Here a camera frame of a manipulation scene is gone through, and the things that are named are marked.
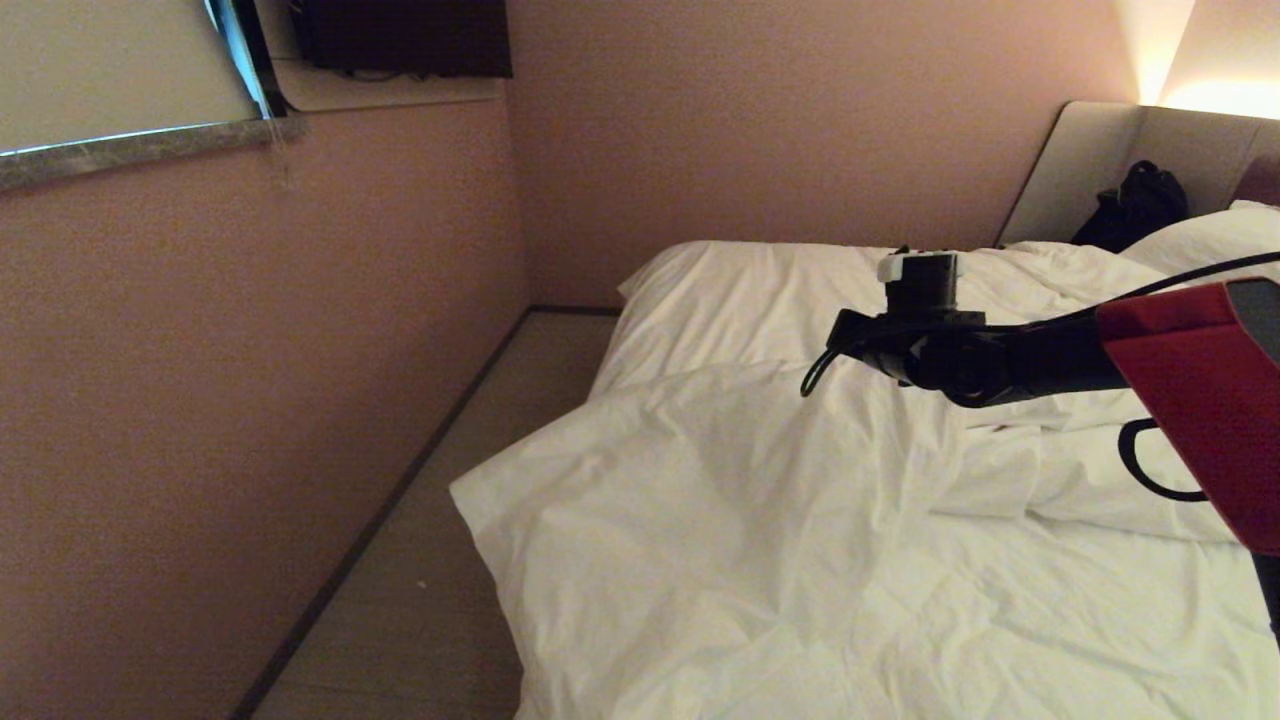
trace black bag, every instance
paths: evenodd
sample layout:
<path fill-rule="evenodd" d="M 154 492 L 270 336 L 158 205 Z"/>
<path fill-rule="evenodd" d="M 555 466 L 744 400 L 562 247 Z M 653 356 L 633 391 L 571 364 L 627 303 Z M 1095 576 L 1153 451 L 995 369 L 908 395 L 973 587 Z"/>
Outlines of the black bag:
<path fill-rule="evenodd" d="M 1174 173 L 1139 160 L 1129 168 L 1120 190 L 1098 193 L 1097 211 L 1080 227 L 1071 243 L 1120 252 L 1160 228 L 1187 218 L 1187 193 Z"/>

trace floor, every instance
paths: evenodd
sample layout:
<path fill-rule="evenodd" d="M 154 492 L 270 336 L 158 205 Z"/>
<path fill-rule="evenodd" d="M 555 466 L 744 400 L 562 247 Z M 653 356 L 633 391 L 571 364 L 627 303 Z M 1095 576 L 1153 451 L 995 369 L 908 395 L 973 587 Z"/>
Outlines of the floor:
<path fill-rule="evenodd" d="M 255 720 L 511 717 L 520 660 L 448 484 L 586 400 L 614 318 L 531 313 Z"/>

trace warm light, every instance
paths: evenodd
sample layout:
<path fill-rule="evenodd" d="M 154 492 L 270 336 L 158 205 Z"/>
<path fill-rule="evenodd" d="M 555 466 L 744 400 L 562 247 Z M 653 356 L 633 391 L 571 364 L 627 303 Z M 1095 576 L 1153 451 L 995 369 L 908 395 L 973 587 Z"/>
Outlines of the warm light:
<path fill-rule="evenodd" d="M 1194 5 L 1196 0 L 1115 0 L 1140 105 L 1160 100 Z"/>
<path fill-rule="evenodd" d="M 1280 119 L 1280 82 L 1197 82 L 1165 95 L 1165 108 Z"/>

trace television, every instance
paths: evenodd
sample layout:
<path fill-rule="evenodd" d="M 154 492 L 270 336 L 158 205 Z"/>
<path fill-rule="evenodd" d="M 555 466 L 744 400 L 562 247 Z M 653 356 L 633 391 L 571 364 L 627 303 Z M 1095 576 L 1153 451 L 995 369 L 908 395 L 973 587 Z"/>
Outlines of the television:
<path fill-rule="evenodd" d="M 512 77 L 504 0 L 292 0 L 289 14 L 320 68 Z"/>

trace window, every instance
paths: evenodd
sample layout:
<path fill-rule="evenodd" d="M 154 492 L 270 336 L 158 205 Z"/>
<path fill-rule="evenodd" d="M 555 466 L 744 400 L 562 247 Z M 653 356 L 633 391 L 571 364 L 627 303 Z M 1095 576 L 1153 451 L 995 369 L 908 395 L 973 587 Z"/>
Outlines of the window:
<path fill-rule="evenodd" d="M 251 0 L 0 0 L 0 152 L 284 114 L 253 70 L 261 31 L 256 15 L 239 22 Z"/>

